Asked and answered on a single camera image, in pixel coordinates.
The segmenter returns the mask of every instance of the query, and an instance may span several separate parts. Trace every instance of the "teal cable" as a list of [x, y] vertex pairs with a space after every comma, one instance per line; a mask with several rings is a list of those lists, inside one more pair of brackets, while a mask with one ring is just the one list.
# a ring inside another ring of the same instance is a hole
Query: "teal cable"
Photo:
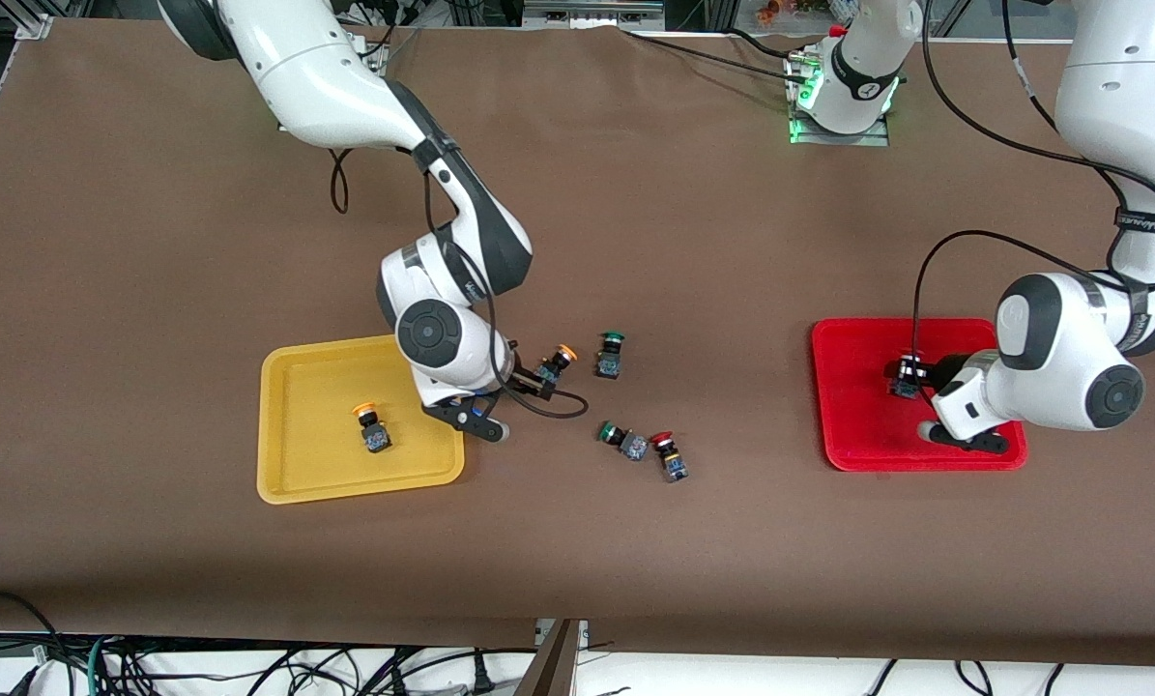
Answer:
[[96, 696], [96, 660], [100, 657], [100, 645], [104, 638], [96, 639], [91, 644], [91, 652], [87, 653], [87, 696]]

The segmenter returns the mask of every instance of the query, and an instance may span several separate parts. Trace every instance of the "red tray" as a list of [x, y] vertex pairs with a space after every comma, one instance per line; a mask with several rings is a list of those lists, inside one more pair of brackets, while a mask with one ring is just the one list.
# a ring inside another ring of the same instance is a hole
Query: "red tray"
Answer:
[[[900, 399], [887, 391], [886, 362], [911, 349], [912, 320], [839, 319], [813, 327], [813, 372], [826, 455], [845, 472], [1009, 471], [1023, 466], [1028, 442], [1023, 427], [998, 428], [1005, 455], [964, 452], [921, 440], [916, 427], [937, 419], [925, 401]], [[993, 347], [993, 324], [985, 320], [921, 321], [921, 359], [974, 353]]]

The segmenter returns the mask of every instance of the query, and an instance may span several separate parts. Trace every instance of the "brown table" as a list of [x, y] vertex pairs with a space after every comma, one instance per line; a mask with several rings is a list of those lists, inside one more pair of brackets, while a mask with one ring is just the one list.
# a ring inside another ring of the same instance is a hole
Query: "brown table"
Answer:
[[[1064, 54], [1023, 52], [1043, 93]], [[936, 58], [991, 127], [1060, 147], [1001, 47]], [[387, 330], [375, 270], [424, 232], [418, 173], [356, 152], [335, 215], [329, 156], [236, 62], [59, 21], [0, 100], [0, 589], [105, 634], [519, 645], [573, 615], [623, 651], [1155, 663], [1155, 354], [1138, 418], [1029, 427], [1013, 473], [843, 474], [817, 431], [814, 321], [908, 312], [964, 226], [1097, 264], [1091, 172], [971, 133], [918, 57], [891, 149], [789, 145], [780, 84], [616, 30], [425, 31], [394, 69], [530, 232], [502, 330], [583, 360], [621, 330], [623, 379], [571, 371], [576, 422], [504, 406], [512, 440], [470, 441], [454, 485], [259, 501], [260, 361]], [[1044, 268], [957, 244], [925, 312], [989, 316]], [[692, 479], [595, 443], [608, 418], [677, 432]]]

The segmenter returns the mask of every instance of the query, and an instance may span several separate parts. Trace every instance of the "white floor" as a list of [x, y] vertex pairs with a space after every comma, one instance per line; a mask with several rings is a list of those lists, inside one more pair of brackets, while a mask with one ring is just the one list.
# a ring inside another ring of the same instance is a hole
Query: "white floor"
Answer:
[[[405, 661], [418, 665], [462, 649], [435, 648]], [[330, 651], [301, 653], [299, 659], [316, 663]], [[373, 673], [392, 651], [356, 651], [364, 679]], [[271, 665], [276, 651], [174, 652], [149, 656], [143, 660], [154, 673], [199, 673], [236, 675], [253, 673]], [[492, 680], [520, 678], [530, 656], [487, 656]], [[836, 659], [822, 657], [709, 657], [661, 656], [643, 652], [583, 652], [578, 666], [576, 696], [601, 696], [623, 687], [625, 696], [862, 696], [873, 686], [884, 660]], [[31, 657], [0, 657], [0, 693], [7, 693], [35, 665]], [[352, 679], [352, 668], [343, 657], [325, 666], [338, 676]], [[996, 696], [1041, 696], [1052, 665], [1024, 663], [986, 663]], [[970, 678], [976, 671], [967, 665]], [[85, 678], [74, 675], [76, 690], [85, 693]], [[280, 671], [260, 688], [260, 696], [282, 696], [289, 675]], [[161, 681], [162, 696], [243, 696], [254, 678], [232, 681]], [[471, 660], [452, 663], [422, 671], [405, 680], [411, 693], [437, 691], [454, 684], [472, 683]], [[32, 684], [32, 696], [65, 696], [66, 678], [59, 665], [39, 671]], [[340, 696], [341, 688], [330, 682], [299, 691], [303, 696]], [[1124, 666], [1068, 665], [1058, 678], [1053, 696], [1155, 696], [1155, 668]], [[881, 696], [974, 696], [960, 682], [949, 661], [903, 660], [887, 679]]]

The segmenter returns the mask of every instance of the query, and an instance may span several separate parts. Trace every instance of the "yellow tray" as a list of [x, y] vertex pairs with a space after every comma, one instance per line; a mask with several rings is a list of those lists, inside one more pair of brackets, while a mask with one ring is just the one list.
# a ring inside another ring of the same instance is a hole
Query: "yellow tray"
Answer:
[[[374, 402], [393, 446], [372, 455], [352, 407]], [[450, 484], [462, 435], [431, 416], [392, 336], [293, 345], [263, 360], [259, 496], [269, 503]]]

